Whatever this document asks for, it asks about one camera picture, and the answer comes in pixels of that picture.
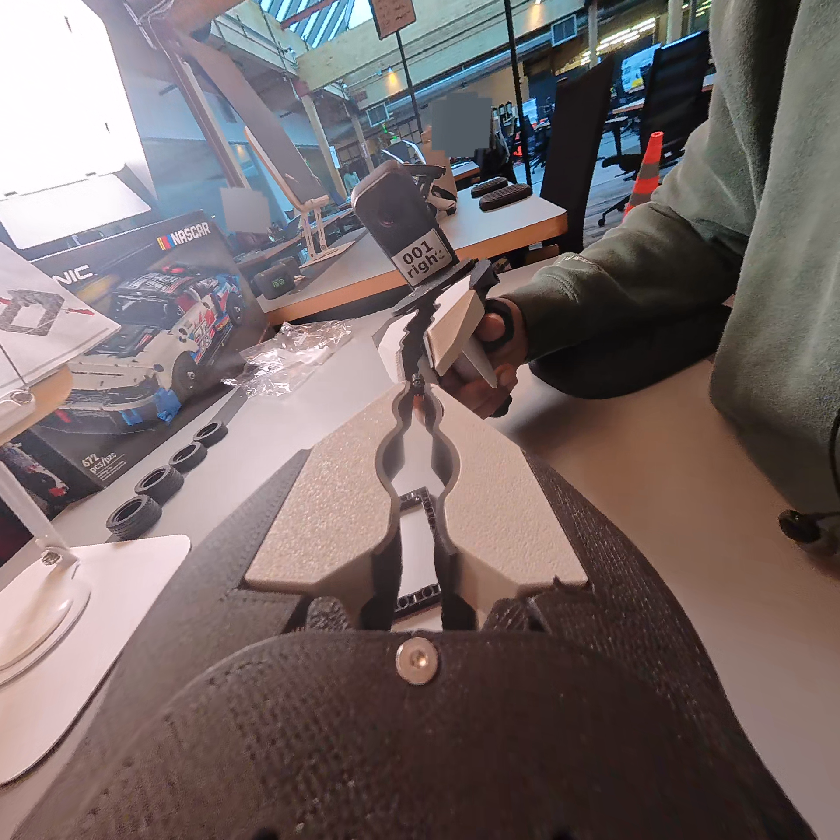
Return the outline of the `orange cone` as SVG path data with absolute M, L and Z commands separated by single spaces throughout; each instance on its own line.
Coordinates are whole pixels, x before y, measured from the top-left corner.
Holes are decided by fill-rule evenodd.
M 659 187 L 663 139 L 663 132 L 655 132 L 651 135 L 642 165 L 638 170 L 633 192 L 629 197 L 628 206 L 625 207 L 623 219 L 626 219 L 626 216 L 635 207 L 651 202 L 652 195 Z

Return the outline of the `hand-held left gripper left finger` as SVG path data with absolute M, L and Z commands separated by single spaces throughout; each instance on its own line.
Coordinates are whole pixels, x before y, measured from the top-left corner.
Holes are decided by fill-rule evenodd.
M 245 580 L 331 596 L 352 625 L 391 625 L 402 582 L 401 499 L 411 386 L 395 385 L 309 452 Z

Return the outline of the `person's green hoodie torso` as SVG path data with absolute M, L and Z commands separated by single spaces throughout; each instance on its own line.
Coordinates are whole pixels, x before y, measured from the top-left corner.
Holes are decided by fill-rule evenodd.
M 718 80 L 668 202 L 741 256 L 712 382 L 765 457 L 822 462 L 839 410 L 839 2 L 715 2 Z

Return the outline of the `hanging paper sign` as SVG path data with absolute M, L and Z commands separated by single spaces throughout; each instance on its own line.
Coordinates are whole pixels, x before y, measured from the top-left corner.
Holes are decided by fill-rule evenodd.
M 418 20 L 412 0 L 369 2 L 379 40 L 401 33 Z

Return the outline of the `wooden stand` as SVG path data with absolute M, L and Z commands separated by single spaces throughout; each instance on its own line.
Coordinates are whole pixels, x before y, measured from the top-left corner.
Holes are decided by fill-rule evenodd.
M 322 210 L 331 205 L 332 199 L 323 190 L 318 177 L 315 177 L 315 182 L 318 182 L 318 190 L 321 190 L 321 195 L 303 199 L 303 187 L 301 183 L 292 175 L 281 173 L 279 167 L 272 162 L 249 126 L 245 127 L 245 135 L 256 153 L 258 160 L 266 167 L 271 177 L 278 183 L 282 193 L 299 213 L 299 226 L 303 232 L 308 250 L 308 260 L 301 267 L 303 272 L 316 265 L 343 256 L 353 245 L 356 245 L 356 239 L 352 237 L 343 245 L 329 246 L 328 222 L 323 219 Z

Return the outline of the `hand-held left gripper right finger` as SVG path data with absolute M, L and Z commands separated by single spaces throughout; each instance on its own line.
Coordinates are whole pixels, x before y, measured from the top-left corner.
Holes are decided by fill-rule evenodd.
M 436 575 L 445 625 L 478 625 L 502 599 L 588 573 L 525 452 L 438 385 L 426 386 L 436 506 Z

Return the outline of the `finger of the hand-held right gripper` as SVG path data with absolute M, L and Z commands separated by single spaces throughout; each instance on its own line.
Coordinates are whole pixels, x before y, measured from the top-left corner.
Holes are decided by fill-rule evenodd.
M 421 313 L 406 313 L 392 319 L 375 335 L 375 345 L 383 369 L 395 385 L 411 383 L 423 375 L 423 319 Z
M 488 377 L 488 357 L 475 339 L 485 317 L 485 305 L 476 290 L 448 290 L 438 300 L 429 327 L 422 336 L 419 373 L 439 380 L 456 369 L 466 380 Z

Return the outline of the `black office chair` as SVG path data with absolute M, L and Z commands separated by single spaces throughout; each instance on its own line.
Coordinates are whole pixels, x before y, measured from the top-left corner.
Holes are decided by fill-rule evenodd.
M 585 213 L 605 120 L 612 102 L 615 57 L 558 85 L 541 197 L 566 210 L 568 230 L 551 239 L 559 252 L 583 250 Z
M 692 132 L 709 116 L 709 97 L 703 93 L 709 62 L 708 30 L 661 47 L 649 72 L 646 100 L 639 117 L 641 152 L 611 156 L 603 167 L 618 165 L 636 177 L 649 137 L 655 132 L 665 133 L 661 165 L 678 162 Z M 603 227 L 611 212 L 625 212 L 629 197 L 631 195 L 608 207 L 598 225 Z

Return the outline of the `black device with green lights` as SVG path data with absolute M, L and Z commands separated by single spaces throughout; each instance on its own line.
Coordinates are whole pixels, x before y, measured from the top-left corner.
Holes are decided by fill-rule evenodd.
M 276 263 L 256 273 L 251 286 L 256 297 L 275 300 L 298 289 L 296 279 L 301 266 L 295 257 L 279 259 Z

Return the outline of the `white book stand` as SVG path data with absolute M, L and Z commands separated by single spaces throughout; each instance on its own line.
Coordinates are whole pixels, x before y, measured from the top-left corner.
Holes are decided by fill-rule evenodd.
M 71 547 L 2 465 L 39 559 L 2 589 L 2 786 L 68 735 L 188 557 L 188 536 Z

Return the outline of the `black lego frame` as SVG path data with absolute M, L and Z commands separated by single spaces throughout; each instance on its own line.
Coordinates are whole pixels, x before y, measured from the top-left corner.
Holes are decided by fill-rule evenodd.
M 442 547 L 441 533 L 436 516 L 436 497 L 429 493 L 428 487 L 419 487 L 401 496 L 401 515 L 409 513 L 415 509 L 423 509 L 428 520 L 429 532 L 433 537 L 433 563 L 436 563 L 438 550 Z M 442 603 L 442 585 L 438 577 L 436 566 L 433 566 L 435 577 L 406 595 L 399 595 L 395 602 L 393 623 L 402 623 L 415 615 L 421 615 Z

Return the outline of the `lego set box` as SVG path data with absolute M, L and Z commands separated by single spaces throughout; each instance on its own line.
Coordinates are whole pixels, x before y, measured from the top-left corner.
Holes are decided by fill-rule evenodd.
M 268 317 L 202 210 L 32 263 L 119 325 L 69 363 L 65 405 L 2 447 L 2 460 L 53 519 L 216 402 Z

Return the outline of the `black and white device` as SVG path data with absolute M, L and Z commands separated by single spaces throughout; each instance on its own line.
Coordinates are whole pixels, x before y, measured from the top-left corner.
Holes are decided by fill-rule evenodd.
M 433 213 L 452 216 L 458 210 L 458 193 L 451 192 L 442 183 L 448 175 L 445 166 L 438 165 L 405 165 L 413 177 L 426 206 Z

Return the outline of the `empty clear plastic bag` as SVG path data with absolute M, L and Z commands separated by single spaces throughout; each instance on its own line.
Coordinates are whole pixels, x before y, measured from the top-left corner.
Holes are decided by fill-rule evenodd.
M 286 323 L 271 340 L 242 350 L 242 370 L 222 383 L 245 390 L 248 397 L 282 397 L 301 387 L 351 339 L 352 327 L 345 320 Z

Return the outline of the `wood edged background desk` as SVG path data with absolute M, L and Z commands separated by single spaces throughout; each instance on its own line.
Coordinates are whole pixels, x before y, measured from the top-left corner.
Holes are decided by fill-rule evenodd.
M 442 217 L 441 226 L 461 259 L 482 260 L 563 236 L 569 229 L 569 216 L 563 207 L 538 195 L 482 212 L 479 200 L 462 192 L 456 213 Z M 279 326 L 406 286 L 402 273 L 366 235 L 331 260 L 303 290 L 258 302 L 269 323 Z

